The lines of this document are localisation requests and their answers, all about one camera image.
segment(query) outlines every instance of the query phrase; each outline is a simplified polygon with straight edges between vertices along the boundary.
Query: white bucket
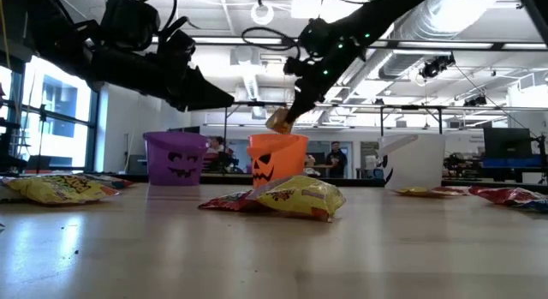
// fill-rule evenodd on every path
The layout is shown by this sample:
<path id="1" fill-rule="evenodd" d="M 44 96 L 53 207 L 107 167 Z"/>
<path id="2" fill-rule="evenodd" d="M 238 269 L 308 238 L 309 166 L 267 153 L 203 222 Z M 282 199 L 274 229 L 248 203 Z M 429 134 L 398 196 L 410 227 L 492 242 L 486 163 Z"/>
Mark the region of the white bucket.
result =
<path id="1" fill-rule="evenodd" d="M 391 135 L 379 141 L 384 188 L 436 188 L 442 183 L 445 135 Z"/>

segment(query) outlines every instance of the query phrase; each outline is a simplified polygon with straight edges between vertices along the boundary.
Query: black robotic arm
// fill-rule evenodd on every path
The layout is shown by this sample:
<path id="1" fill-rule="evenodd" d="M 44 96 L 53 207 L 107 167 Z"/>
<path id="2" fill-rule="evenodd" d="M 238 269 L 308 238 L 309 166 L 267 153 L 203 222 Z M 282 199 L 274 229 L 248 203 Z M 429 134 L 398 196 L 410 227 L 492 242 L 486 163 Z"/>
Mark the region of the black robotic arm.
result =
<path id="1" fill-rule="evenodd" d="M 374 0 L 363 4 L 351 15 L 331 24 L 311 19 L 299 35 L 297 44 L 319 60 L 310 64 L 300 58 L 288 58 L 284 72 L 296 75 L 295 102 L 285 122 L 323 102 L 327 91 L 348 66 L 362 57 L 366 48 L 386 32 L 389 26 L 425 0 Z M 548 0 L 521 0 L 543 40 L 548 42 Z"/>
<path id="2" fill-rule="evenodd" d="M 163 99 L 179 111 L 231 106 L 231 95 L 206 81 L 200 69 L 188 67 L 194 40 L 179 30 L 188 18 L 171 23 L 172 13 L 160 30 L 158 12 L 146 1 L 106 0 L 101 24 L 74 23 L 60 0 L 20 3 L 37 55 L 94 90 L 109 82 Z M 158 50 L 143 55 L 153 36 Z"/>

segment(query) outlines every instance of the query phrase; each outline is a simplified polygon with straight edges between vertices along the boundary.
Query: orange jack-o-lantern bucket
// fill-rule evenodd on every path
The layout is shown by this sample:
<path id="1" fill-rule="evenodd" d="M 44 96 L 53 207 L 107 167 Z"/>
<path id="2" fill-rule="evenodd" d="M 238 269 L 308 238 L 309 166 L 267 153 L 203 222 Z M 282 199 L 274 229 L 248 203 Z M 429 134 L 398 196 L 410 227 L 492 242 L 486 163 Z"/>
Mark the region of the orange jack-o-lantern bucket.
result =
<path id="1" fill-rule="evenodd" d="M 300 175 L 304 171 L 308 138 L 302 135 L 251 135 L 247 153 L 252 159 L 253 186 Z"/>

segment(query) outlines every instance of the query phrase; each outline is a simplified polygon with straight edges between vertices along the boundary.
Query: purple bucket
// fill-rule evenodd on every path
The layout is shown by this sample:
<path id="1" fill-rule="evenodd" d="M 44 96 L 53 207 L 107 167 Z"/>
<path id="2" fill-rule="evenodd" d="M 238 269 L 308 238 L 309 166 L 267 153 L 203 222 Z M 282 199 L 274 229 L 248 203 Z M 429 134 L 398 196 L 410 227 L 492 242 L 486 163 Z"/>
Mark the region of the purple bucket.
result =
<path id="1" fill-rule="evenodd" d="M 148 180 L 159 186 L 194 186 L 200 184 L 200 174 L 207 151 L 207 138 L 184 132 L 148 132 L 146 162 Z"/>

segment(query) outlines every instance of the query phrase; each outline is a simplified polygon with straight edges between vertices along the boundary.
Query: candy bag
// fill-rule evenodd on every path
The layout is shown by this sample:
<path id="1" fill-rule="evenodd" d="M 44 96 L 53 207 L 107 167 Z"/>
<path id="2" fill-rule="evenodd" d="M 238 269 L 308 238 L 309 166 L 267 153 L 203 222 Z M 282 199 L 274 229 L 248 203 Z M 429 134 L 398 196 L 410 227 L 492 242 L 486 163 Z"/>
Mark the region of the candy bag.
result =
<path id="1" fill-rule="evenodd" d="M 199 209 L 215 209 L 233 212 L 272 212 L 273 209 L 263 206 L 256 200 L 249 199 L 253 191 L 236 192 L 217 197 L 198 206 Z"/>
<path id="2" fill-rule="evenodd" d="M 113 188 L 79 176 L 32 176 L 5 182 L 10 188 L 42 204 L 80 204 L 114 196 Z"/>
<path id="3" fill-rule="evenodd" d="M 461 187 L 438 187 L 433 189 L 412 187 L 401 188 L 396 191 L 402 196 L 415 196 L 415 197 L 432 197 L 432 198 L 447 198 L 452 196 L 468 195 L 468 188 Z"/>
<path id="4" fill-rule="evenodd" d="M 330 222 L 346 199 L 334 185 L 308 176 L 291 176 L 269 182 L 254 191 L 210 200 L 201 209 L 239 212 L 275 211 L 284 216 Z"/>
<path id="5" fill-rule="evenodd" d="M 548 213 L 548 196 L 524 188 L 471 187 L 468 191 L 498 205 Z"/>
<path id="6" fill-rule="evenodd" d="M 2 178 L 2 181 L 0 182 L 0 203 L 2 202 L 21 202 L 21 201 L 28 201 L 28 199 L 8 187 L 4 183 L 10 180 L 9 178 Z"/>
<path id="7" fill-rule="evenodd" d="M 483 188 L 471 187 L 470 194 L 483 197 L 498 205 L 517 206 L 531 200 L 546 200 L 548 197 L 534 193 L 524 188 Z"/>
<path id="8" fill-rule="evenodd" d="M 130 182 L 129 180 L 120 179 L 113 176 L 92 175 L 92 174 L 78 174 L 78 176 L 94 182 L 101 183 L 109 188 L 115 188 L 115 189 L 127 188 L 130 185 L 134 184 L 134 182 Z"/>

